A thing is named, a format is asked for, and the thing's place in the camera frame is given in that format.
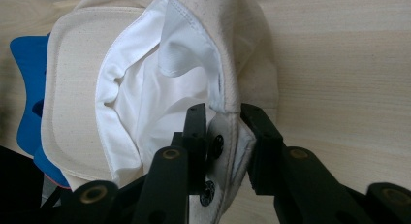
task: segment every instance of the hat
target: hat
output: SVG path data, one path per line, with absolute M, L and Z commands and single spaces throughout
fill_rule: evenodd
M 190 198 L 190 222 L 218 222 L 245 175 L 255 138 L 240 104 L 274 113 L 269 31 L 252 0 L 83 0 L 48 43 L 42 144 L 71 187 L 124 186 L 206 103 L 208 134 L 224 150 L 207 171 L 208 207 Z

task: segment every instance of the wooden table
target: wooden table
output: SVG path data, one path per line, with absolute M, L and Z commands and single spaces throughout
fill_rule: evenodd
M 79 0 L 0 0 L 0 144 L 21 152 L 24 82 L 10 41 L 46 35 Z M 360 192 L 411 189 L 411 0 L 258 0 L 278 68 L 276 126 Z M 246 179 L 221 223 L 278 223 Z

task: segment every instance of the light wood surface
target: light wood surface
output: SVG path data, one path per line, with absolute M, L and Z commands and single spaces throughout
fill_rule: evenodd
M 9 43 L 45 35 L 79 0 L 0 0 L 0 144 L 18 151 L 24 83 Z M 411 189 L 411 0 L 258 0 L 272 31 L 286 145 L 360 192 Z M 278 223 L 246 179 L 221 223 Z

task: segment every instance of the blue object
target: blue object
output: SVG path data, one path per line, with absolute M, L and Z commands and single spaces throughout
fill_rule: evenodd
M 19 37 L 10 43 L 26 89 L 26 106 L 17 131 L 17 143 L 34 157 L 34 163 L 61 187 L 69 183 L 61 171 L 45 156 L 41 138 L 41 116 L 46 88 L 47 36 Z

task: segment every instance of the wood grain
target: wood grain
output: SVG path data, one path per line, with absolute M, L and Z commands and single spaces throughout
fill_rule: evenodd
M 0 144 L 13 150 L 25 102 L 10 40 L 45 35 L 79 0 L 0 0 Z M 343 184 L 411 189 L 411 0 L 258 0 L 278 68 L 277 127 Z M 249 182 L 221 223 L 278 223 Z

